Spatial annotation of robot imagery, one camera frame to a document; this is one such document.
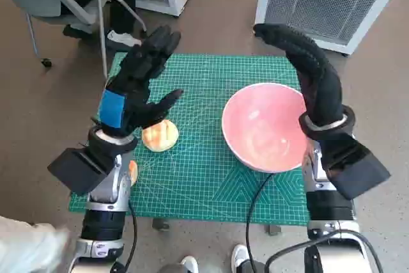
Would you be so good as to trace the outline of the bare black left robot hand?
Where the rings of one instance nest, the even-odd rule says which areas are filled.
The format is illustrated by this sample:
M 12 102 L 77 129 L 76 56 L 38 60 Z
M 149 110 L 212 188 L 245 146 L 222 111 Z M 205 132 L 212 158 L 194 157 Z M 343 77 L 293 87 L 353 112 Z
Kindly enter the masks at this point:
M 179 31 L 160 26 L 127 52 L 102 94 L 99 123 L 104 134 L 127 137 L 137 128 L 146 129 L 165 119 L 183 90 L 175 89 L 159 102 L 150 102 L 150 81 L 164 71 L 180 39 Z

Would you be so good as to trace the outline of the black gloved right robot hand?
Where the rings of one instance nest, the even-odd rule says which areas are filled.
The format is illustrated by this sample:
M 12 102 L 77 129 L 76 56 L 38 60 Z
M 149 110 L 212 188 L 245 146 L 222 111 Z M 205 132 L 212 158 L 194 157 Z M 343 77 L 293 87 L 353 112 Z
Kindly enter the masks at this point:
M 316 42 L 283 24 L 256 24 L 255 36 L 285 52 L 297 71 L 309 119 L 318 127 L 343 119 L 339 76 Z

